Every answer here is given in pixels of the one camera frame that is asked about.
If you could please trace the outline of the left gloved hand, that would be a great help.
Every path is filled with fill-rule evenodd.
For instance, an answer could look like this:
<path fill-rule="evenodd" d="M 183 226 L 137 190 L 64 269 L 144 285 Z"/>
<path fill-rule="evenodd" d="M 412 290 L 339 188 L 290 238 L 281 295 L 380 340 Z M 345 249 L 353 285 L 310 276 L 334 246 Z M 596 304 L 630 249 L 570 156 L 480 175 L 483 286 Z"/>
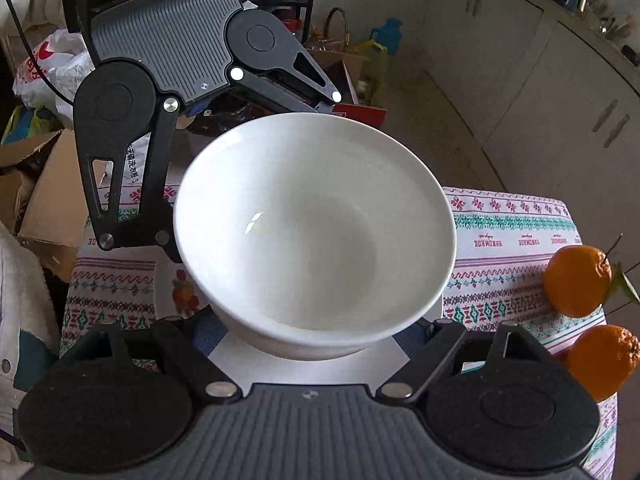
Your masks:
<path fill-rule="evenodd" d="M 37 257 L 1 229 L 1 430 L 58 357 L 60 332 Z"/>

